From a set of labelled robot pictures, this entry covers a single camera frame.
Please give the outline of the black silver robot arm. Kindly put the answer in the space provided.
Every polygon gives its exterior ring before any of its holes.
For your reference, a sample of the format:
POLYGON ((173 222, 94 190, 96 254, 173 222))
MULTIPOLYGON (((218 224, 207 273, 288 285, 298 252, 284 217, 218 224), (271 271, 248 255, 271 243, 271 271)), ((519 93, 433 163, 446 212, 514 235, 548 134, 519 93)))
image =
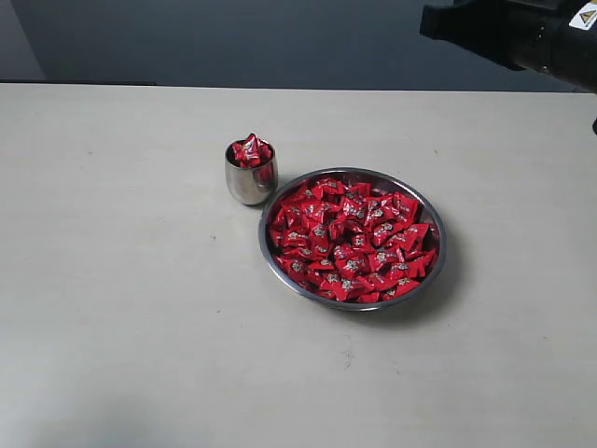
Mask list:
POLYGON ((534 70, 596 92, 596 3, 454 1, 423 7, 420 34, 513 71, 534 70))

